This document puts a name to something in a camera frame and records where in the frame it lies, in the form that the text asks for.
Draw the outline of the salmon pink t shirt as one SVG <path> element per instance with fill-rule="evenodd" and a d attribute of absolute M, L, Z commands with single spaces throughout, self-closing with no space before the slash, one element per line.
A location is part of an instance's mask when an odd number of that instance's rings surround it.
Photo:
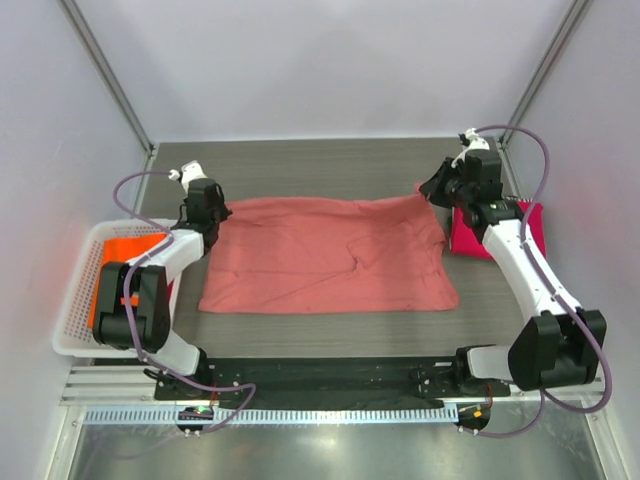
<path fill-rule="evenodd" d="M 418 193 L 378 200 L 235 201 L 198 308 L 313 315 L 454 310 L 443 228 Z"/>

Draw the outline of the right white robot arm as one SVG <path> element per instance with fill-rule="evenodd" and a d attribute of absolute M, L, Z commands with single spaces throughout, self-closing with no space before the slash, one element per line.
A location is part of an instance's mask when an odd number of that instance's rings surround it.
<path fill-rule="evenodd" d="M 524 327 L 509 346 L 461 347 L 453 388 L 473 395 L 487 379 L 524 391 L 591 383 L 600 364 L 606 321 L 569 295 L 539 250 L 517 200 L 503 194 L 501 161 L 491 150 L 448 157 L 419 191 L 432 204 L 457 208 L 492 256 L 520 307 Z"/>

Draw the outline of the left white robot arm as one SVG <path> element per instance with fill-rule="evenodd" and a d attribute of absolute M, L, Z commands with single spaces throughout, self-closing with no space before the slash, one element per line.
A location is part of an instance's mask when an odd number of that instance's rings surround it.
<path fill-rule="evenodd" d="M 110 260 L 100 270 L 91 326 L 94 340 L 134 351 L 142 362 L 178 379 L 179 388 L 193 399 L 211 391 L 213 375 L 204 350 L 173 330 L 169 286 L 209 254 L 221 223 L 230 215 L 215 180 L 192 180 L 175 225 L 146 221 L 160 230 L 161 240 L 121 261 Z"/>

